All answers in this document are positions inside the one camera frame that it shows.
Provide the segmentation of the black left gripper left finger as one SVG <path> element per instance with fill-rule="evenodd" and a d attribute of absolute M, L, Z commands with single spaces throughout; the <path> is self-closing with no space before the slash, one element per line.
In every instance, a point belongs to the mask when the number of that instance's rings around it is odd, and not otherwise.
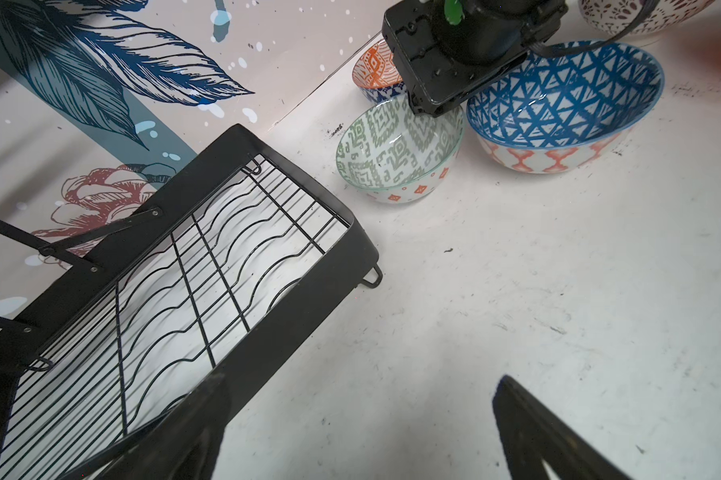
<path fill-rule="evenodd" d="M 100 478 L 212 478 L 230 406 L 226 378 L 222 374 L 206 378 L 136 448 L 108 466 Z"/>

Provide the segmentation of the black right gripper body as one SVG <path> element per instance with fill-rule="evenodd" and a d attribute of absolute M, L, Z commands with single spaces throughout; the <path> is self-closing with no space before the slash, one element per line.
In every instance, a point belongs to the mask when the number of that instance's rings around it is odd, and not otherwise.
<path fill-rule="evenodd" d="M 439 117 L 520 66 L 558 32 L 564 1 L 400 1 L 381 33 L 416 115 Z"/>

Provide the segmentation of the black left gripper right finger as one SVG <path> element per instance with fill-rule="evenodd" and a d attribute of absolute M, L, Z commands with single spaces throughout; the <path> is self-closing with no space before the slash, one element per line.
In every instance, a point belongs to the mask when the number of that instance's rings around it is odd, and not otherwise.
<path fill-rule="evenodd" d="M 493 414 L 513 479 L 628 480 L 628 476 L 562 422 L 518 381 L 504 375 Z"/>

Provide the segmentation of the green patterned ceramic bowl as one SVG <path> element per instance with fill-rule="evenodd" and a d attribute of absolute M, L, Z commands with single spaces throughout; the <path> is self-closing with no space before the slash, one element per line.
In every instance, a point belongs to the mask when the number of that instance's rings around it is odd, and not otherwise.
<path fill-rule="evenodd" d="M 396 96 L 350 124 L 336 148 L 336 168 L 348 185 L 377 202 L 414 202 L 452 172 L 465 130 L 459 108 L 438 118 L 417 116 L 404 96 Z"/>

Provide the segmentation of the blue triangle patterned bowl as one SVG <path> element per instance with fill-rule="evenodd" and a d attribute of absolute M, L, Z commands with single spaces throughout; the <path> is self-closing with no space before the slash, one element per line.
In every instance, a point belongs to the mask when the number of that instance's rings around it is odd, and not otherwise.
<path fill-rule="evenodd" d="M 547 59 L 529 54 L 470 98 L 466 117 L 487 155 L 528 174 L 560 174 L 614 150 L 656 106 L 660 63 L 624 43 Z"/>

